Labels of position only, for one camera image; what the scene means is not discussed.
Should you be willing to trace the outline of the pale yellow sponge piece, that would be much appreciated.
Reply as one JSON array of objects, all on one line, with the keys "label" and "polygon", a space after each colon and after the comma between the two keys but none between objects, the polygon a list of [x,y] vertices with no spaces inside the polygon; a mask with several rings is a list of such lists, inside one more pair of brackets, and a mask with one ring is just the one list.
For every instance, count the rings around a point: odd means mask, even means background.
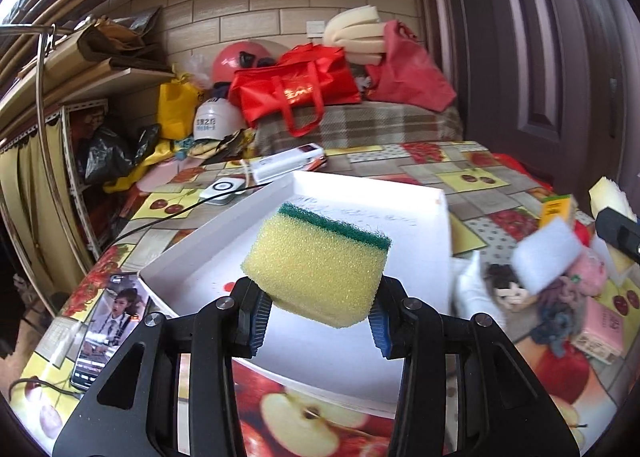
[{"label": "pale yellow sponge piece", "polygon": [[607,177],[602,177],[590,188],[589,197],[591,214],[594,218],[605,208],[611,208],[631,221],[638,219],[637,214],[631,209],[626,194],[615,181]]}]

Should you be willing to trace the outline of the white foam sponge block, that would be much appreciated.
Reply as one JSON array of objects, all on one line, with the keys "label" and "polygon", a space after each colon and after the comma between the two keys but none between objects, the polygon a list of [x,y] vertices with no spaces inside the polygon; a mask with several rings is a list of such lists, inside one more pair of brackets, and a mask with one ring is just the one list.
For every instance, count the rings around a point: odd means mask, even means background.
[{"label": "white foam sponge block", "polygon": [[510,266],[521,285],[538,295],[578,259],[582,248],[574,231],[556,218],[516,245]]}]

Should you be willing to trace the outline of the yellow green scrub sponge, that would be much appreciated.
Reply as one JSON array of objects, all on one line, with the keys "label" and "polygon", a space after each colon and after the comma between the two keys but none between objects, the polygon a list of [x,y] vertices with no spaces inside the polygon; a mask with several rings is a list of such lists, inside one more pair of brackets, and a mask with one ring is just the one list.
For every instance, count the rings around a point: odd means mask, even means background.
[{"label": "yellow green scrub sponge", "polygon": [[333,328],[366,319],[392,241],[378,232],[285,203],[241,264],[283,310]]}]

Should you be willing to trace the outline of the small dark-haired doll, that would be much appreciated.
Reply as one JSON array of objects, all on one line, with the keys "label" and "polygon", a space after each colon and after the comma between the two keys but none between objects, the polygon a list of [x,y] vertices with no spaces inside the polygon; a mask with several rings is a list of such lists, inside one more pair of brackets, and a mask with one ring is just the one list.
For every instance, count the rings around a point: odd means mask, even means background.
[{"label": "small dark-haired doll", "polygon": [[521,285],[510,265],[489,264],[485,276],[492,298],[504,310],[518,312],[536,303],[536,295]]}]

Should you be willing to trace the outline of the fruit pattern tablecloth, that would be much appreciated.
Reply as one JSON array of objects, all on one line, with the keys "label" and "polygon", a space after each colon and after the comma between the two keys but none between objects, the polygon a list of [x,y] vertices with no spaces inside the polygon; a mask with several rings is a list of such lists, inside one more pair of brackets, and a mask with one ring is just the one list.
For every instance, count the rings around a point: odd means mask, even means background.
[{"label": "fruit pattern tablecloth", "polygon": [[[454,258],[480,253],[485,276],[489,264],[508,264],[516,245],[539,224],[549,188],[533,179],[515,160],[475,142],[407,143],[329,151],[324,170],[440,188],[447,197]],[[10,404],[21,423],[45,449],[51,449],[76,406],[70,385],[78,342],[86,321],[104,292],[107,277],[152,260],[217,213],[214,206],[194,206],[203,188],[222,177],[244,178],[239,162],[187,166],[162,186],[145,184],[134,203],[129,237],[107,251],[87,281],[29,358]],[[639,271],[612,274],[598,298],[624,322],[623,354],[605,365],[576,347],[563,357],[530,339],[537,312],[533,304],[518,312],[503,310],[506,326],[525,359],[555,394],[579,447],[600,451],[623,429],[623,410],[639,385]]]}]

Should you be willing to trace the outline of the pink tissue pack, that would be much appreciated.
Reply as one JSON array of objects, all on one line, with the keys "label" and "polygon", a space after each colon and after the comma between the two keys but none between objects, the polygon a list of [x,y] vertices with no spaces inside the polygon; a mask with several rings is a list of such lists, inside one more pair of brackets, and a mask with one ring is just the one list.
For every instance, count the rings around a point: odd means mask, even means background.
[{"label": "pink tissue pack", "polygon": [[578,332],[570,342],[579,351],[612,365],[623,354],[623,318],[597,300],[588,297],[582,308]]}]

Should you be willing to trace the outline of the smartphone showing video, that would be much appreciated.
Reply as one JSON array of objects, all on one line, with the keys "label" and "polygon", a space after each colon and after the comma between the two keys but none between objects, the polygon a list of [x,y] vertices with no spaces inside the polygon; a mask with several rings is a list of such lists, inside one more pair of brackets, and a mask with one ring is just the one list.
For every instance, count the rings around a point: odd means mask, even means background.
[{"label": "smartphone showing video", "polygon": [[86,391],[130,333],[148,307],[149,294],[137,273],[116,273],[107,281],[79,346],[70,385]]}]

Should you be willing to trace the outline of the dark wooden door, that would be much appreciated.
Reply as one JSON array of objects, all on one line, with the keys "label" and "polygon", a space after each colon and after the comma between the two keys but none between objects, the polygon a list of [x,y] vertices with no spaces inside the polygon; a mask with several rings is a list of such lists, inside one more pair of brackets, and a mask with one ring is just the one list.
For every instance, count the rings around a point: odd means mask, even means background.
[{"label": "dark wooden door", "polygon": [[466,134],[588,203],[639,200],[639,14],[629,0],[452,0]]}]

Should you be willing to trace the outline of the white helmet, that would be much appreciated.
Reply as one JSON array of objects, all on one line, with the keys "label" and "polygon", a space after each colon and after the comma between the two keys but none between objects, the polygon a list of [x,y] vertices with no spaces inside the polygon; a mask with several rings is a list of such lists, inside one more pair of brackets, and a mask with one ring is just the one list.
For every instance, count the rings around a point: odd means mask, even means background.
[{"label": "white helmet", "polygon": [[193,137],[199,140],[221,141],[245,128],[241,110],[223,98],[205,101],[196,110]]}]

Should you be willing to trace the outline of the yellow shopping bag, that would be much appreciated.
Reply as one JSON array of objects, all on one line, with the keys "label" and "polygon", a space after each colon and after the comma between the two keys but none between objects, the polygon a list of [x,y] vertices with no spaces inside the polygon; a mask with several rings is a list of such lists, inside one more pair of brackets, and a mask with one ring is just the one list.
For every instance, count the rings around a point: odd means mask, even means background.
[{"label": "yellow shopping bag", "polygon": [[161,84],[156,114],[160,137],[180,141],[190,136],[200,102],[200,90],[184,78]]}]

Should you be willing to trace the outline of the plaid covered bench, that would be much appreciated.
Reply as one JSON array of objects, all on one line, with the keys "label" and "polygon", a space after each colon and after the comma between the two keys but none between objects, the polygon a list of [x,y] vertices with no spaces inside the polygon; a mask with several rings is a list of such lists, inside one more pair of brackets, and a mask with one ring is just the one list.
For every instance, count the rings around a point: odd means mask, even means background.
[{"label": "plaid covered bench", "polygon": [[462,139],[463,124],[454,106],[437,113],[413,105],[363,102],[326,107],[318,127],[301,138],[291,136],[282,118],[262,118],[252,148],[257,155],[271,155],[306,143],[330,150]]}]

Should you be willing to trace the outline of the shiny red tote bag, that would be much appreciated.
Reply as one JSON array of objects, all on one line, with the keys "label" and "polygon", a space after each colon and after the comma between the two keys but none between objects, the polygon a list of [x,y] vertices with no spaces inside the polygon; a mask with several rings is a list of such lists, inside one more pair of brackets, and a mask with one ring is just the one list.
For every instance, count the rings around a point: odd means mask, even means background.
[{"label": "shiny red tote bag", "polygon": [[361,102],[344,50],[311,43],[289,50],[272,66],[238,70],[228,99],[250,126],[278,115],[294,138],[318,128],[326,106]]}]

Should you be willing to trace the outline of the dark red fabric bag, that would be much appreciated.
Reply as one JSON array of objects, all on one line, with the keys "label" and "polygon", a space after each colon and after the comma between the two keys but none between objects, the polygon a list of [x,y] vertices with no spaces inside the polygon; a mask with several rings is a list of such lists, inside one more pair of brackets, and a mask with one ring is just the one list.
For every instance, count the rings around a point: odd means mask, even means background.
[{"label": "dark red fabric bag", "polygon": [[456,91],[406,24],[387,22],[384,44],[381,63],[366,66],[371,79],[369,100],[413,105],[435,113],[454,102]]}]

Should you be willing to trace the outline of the metal shelf rack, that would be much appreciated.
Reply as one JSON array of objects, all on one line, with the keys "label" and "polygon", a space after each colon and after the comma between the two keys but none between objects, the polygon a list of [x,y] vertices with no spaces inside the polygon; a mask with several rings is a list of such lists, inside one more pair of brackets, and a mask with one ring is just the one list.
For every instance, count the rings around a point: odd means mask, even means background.
[{"label": "metal shelf rack", "polygon": [[46,95],[48,79],[60,69],[54,59],[72,33],[53,25],[3,25],[1,35],[37,41],[32,70],[35,102],[21,116],[36,123],[23,133],[1,128],[1,220],[18,267],[51,314],[80,284],[93,265],[84,219],[76,211],[77,192],[68,174],[72,142],[67,119]]}]

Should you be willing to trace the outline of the cream foam roll stack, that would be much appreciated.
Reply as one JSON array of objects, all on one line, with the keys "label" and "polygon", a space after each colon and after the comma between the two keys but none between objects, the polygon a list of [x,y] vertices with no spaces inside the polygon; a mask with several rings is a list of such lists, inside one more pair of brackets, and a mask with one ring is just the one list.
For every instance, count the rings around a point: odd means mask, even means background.
[{"label": "cream foam roll stack", "polygon": [[342,48],[350,64],[378,65],[386,53],[384,29],[375,6],[360,6],[335,15],[324,28],[322,44]]}]

